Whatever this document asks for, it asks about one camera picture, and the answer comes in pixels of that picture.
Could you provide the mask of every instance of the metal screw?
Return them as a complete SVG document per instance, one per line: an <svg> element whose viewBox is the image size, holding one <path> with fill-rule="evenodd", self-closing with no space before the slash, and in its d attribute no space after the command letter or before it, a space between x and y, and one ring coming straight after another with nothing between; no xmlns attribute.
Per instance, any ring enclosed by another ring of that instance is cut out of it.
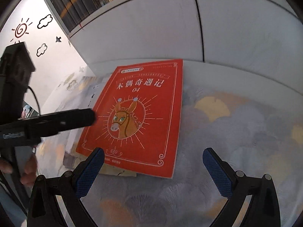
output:
<svg viewBox="0 0 303 227"><path fill-rule="evenodd" d="M41 181L41 180L43 180L43 178L44 178L43 175L39 175L39 176L37 177L37 180L38 180L38 181Z"/></svg>
<svg viewBox="0 0 303 227"><path fill-rule="evenodd" d="M72 171L66 171L65 173L64 173L64 176L65 177L70 177L71 175L72 175Z"/></svg>
<svg viewBox="0 0 303 227"><path fill-rule="evenodd" d="M271 177L269 174L265 174L265 178L266 178L267 180L271 180L271 179L272 179L272 177Z"/></svg>
<svg viewBox="0 0 303 227"><path fill-rule="evenodd" d="M237 171L236 174L237 174L238 177L243 177L244 176L243 171Z"/></svg>

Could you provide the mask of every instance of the red book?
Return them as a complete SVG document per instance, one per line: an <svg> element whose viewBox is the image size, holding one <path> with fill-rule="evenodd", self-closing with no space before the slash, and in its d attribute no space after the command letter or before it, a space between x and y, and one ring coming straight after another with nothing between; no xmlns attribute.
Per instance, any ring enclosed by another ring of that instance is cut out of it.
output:
<svg viewBox="0 0 303 227"><path fill-rule="evenodd" d="M183 60L119 66L93 110L97 121L84 128L76 152L96 147L105 163L171 178L178 146Z"/></svg>

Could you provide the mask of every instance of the donkey ear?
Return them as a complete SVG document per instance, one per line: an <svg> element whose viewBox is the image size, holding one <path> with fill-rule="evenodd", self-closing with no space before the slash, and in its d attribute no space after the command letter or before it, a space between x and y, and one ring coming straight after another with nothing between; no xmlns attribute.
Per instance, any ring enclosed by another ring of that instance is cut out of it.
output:
<svg viewBox="0 0 303 227"><path fill-rule="evenodd" d="M116 106L115 106L115 111L116 111L116 112L119 112L119 111L120 111L120 104L121 104L121 102L118 100L118 102L117 102L117 104L116 104Z"/></svg>
<svg viewBox="0 0 303 227"><path fill-rule="evenodd" d="M129 106L129 108L127 109L127 112L128 113L131 113L134 111L134 109L136 108L137 106L137 102L136 101L133 101L132 104Z"/></svg>

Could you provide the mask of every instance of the spiral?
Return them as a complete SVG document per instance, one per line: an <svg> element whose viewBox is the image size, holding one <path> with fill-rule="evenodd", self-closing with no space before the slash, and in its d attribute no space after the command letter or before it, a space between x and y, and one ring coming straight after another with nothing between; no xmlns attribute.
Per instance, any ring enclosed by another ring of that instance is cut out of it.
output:
<svg viewBox="0 0 303 227"><path fill-rule="evenodd" d="M27 25L25 23L19 24L15 30L15 37L16 38L22 37L26 32L26 29L27 29Z"/></svg>
<svg viewBox="0 0 303 227"><path fill-rule="evenodd" d="M158 160L158 165L162 166L164 164L164 161L163 160Z"/></svg>

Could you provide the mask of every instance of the black cable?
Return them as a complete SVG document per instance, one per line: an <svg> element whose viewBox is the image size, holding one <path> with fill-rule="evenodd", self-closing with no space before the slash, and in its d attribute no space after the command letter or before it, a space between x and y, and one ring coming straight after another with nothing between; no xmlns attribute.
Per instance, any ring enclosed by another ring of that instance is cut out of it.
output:
<svg viewBox="0 0 303 227"><path fill-rule="evenodd" d="M38 99L37 99L37 96L36 96L34 90L30 86L28 86L27 88L33 93L33 95L35 97L35 100L36 100L36 103L37 103L37 106L38 106L38 110L39 110L39 114L38 115L41 115L40 105L39 105L39 102L38 102Z"/></svg>

